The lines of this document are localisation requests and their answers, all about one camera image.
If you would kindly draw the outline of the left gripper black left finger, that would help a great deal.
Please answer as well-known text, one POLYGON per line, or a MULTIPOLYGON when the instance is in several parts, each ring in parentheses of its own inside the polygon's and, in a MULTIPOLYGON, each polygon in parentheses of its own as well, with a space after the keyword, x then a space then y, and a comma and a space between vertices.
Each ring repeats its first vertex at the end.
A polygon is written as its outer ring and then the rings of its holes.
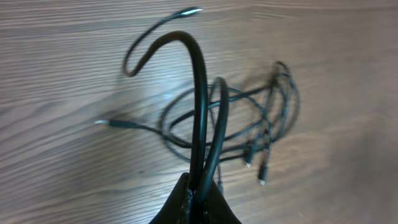
POLYGON ((150 224, 188 224, 193 193, 189 189, 189 173, 183 173, 168 199, 150 224))

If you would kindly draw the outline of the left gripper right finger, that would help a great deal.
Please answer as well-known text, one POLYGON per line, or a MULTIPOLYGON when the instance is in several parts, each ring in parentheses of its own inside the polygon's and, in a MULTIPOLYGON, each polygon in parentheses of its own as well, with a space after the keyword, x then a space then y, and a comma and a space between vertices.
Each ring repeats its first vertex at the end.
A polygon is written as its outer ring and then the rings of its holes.
POLYGON ((213 180, 201 185, 201 215, 204 224, 241 224, 213 180))

